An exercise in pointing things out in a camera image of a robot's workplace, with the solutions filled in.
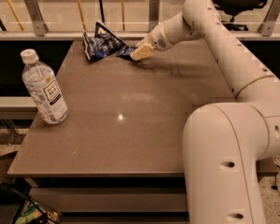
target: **wooden stick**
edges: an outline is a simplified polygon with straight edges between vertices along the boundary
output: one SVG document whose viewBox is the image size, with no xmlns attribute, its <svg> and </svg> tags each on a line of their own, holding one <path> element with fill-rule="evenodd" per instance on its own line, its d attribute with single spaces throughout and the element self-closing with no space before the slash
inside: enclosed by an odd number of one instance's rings
<svg viewBox="0 0 280 224">
<path fill-rule="evenodd" d="M 81 0 L 77 0 L 77 5 L 78 5 L 78 10 L 80 12 L 81 21 L 82 21 L 82 24 L 83 24 L 83 29 L 84 29 L 84 31 L 86 31 L 86 25 L 85 25 L 85 22 L 84 22 Z"/>
<path fill-rule="evenodd" d="M 21 21 L 20 21 L 20 18 L 19 18 L 19 16 L 18 16 L 18 13 L 17 13 L 16 9 L 14 8 L 14 6 L 13 6 L 11 0 L 7 0 L 7 2 L 8 2 L 8 4 L 9 4 L 9 7 L 10 7 L 10 9 L 11 9 L 13 15 L 15 16 L 17 22 L 19 23 L 19 26 L 20 26 L 21 30 L 24 31 L 24 27 L 23 27 L 22 24 L 21 24 Z"/>
<path fill-rule="evenodd" d="M 122 29 L 125 31 L 125 20 L 124 20 L 124 3 L 121 0 L 121 14 L 122 14 Z"/>
</svg>

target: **bottle cap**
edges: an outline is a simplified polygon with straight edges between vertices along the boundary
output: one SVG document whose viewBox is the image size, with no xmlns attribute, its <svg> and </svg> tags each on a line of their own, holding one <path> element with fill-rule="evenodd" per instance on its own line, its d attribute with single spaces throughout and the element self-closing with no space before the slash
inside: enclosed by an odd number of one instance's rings
<svg viewBox="0 0 280 224">
<path fill-rule="evenodd" d="M 21 52 L 21 59 L 25 64 L 36 63 L 39 58 L 33 49 L 25 49 Z"/>
</svg>

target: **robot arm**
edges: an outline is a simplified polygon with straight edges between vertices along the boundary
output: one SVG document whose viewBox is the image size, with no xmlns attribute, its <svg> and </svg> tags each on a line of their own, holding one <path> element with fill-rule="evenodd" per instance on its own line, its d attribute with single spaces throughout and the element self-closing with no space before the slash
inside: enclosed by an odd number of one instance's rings
<svg viewBox="0 0 280 224">
<path fill-rule="evenodd" d="M 237 103 L 205 105 L 183 138 L 191 223 L 265 224 L 256 161 L 280 153 L 280 80 L 221 23 L 211 0 L 186 0 L 182 13 L 142 40 L 135 60 L 203 37 Z"/>
</svg>

